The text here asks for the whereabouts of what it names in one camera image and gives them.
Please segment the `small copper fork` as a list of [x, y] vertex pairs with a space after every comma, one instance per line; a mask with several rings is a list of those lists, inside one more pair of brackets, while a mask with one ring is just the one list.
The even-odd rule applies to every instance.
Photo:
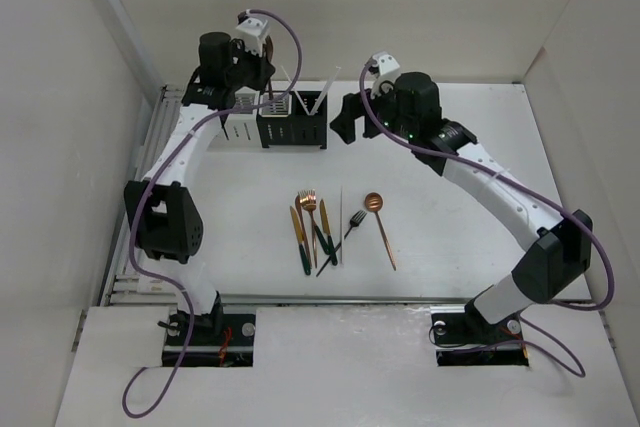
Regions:
[[272, 38], [270, 36], [268, 36], [265, 39], [265, 55], [266, 55], [266, 57], [267, 57], [269, 62], [272, 61], [273, 53], [274, 53], [273, 41], [272, 41]]

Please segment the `copper spoon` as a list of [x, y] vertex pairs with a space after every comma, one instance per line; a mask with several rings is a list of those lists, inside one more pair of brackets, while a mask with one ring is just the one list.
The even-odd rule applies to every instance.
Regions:
[[379, 228], [379, 231], [380, 231], [380, 234], [381, 234], [381, 238], [383, 240], [383, 243], [384, 243], [384, 246], [385, 246], [389, 261], [391, 263], [392, 269], [394, 271], [396, 271], [397, 270], [396, 260], [395, 260], [391, 245], [389, 243], [389, 239], [388, 239], [388, 236], [386, 234], [384, 225], [383, 225], [381, 217], [380, 217], [380, 211], [382, 210], [382, 207], [384, 205], [383, 198], [377, 192], [370, 192], [365, 196], [364, 205], [365, 205], [366, 209], [369, 212], [373, 213], [375, 218], [376, 218], [376, 221], [377, 221], [377, 224], [378, 224], [378, 228]]

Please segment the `copper chopstick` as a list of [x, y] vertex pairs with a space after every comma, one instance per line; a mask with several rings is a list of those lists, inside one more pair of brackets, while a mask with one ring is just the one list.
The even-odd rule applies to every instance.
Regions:
[[298, 102], [299, 102], [299, 104], [300, 104], [300, 107], [302, 108], [302, 110], [304, 111], [304, 113], [305, 113], [307, 116], [310, 116], [311, 114], [310, 114], [310, 112], [309, 112], [309, 110], [308, 110], [308, 108], [307, 108], [307, 105], [306, 105], [306, 103], [305, 103], [304, 99], [302, 98], [302, 96], [300, 95], [300, 93], [299, 93], [299, 92], [294, 88], [294, 84], [295, 84], [295, 83], [294, 83], [294, 81], [291, 79], [291, 77], [290, 77], [290, 76], [289, 76], [289, 74], [287, 73], [287, 71], [286, 71], [286, 69], [284, 68], [284, 66], [282, 66], [282, 65], [281, 65], [281, 66], [280, 66], [280, 68], [281, 68], [281, 70], [282, 70], [282, 72], [283, 72], [283, 74], [284, 74], [284, 76], [285, 76], [286, 80], [291, 84], [291, 85], [290, 85], [290, 87], [291, 87], [291, 93], [292, 93], [292, 94], [294, 94], [294, 95], [295, 95], [295, 97], [297, 98], [297, 100], [298, 100]]

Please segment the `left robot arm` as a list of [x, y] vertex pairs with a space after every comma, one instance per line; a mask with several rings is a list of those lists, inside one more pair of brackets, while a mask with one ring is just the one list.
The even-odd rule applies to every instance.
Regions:
[[131, 249], [145, 255], [135, 270], [180, 297], [169, 329], [181, 339], [209, 344], [223, 334], [223, 308], [217, 289], [195, 267], [204, 223], [189, 188], [204, 153], [236, 105], [236, 92], [264, 91], [275, 68], [267, 34], [205, 33], [198, 55], [166, 146], [141, 180], [126, 184], [124, 199]]

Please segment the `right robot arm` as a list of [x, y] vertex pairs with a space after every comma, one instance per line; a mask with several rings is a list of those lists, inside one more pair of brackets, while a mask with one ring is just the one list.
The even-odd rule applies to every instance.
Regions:
[[398, 139], [491, 213], [524, 252], [509, 274], [465, 305], [459, 318], [466, 343], [491, 342], [517, 313], [552, 302], [589, 268], [591, 218], [549, 204], [501, 169], [469, 129], [443, 116], [438, 86], [429, 75], [378, 77], [373, 88], [344, 96], [330, 127], [351, 144], [358, 118], [365, 121], [364, 137]]

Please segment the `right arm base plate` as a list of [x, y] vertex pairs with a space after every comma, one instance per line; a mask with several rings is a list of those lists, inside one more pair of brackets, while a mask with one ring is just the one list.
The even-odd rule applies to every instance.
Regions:
[[439, 367], [529, 366], [515, 314], [494, 325], [465, 313], [436, 313], [431, 319], [429, 338]]

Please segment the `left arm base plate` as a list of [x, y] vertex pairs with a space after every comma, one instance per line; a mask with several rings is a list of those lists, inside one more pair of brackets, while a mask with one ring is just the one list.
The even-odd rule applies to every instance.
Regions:
[[[176, 365], [188, 328], [188, 314], [177, 311], [167, 322], [159, 321], [166, 335], [162, 352], [162, 366]], [[251, 367], [253, 365], [256, 315], [252, 313], [223, 313], [215, 327], [204, 325], [196, 318], [182, 367]]]

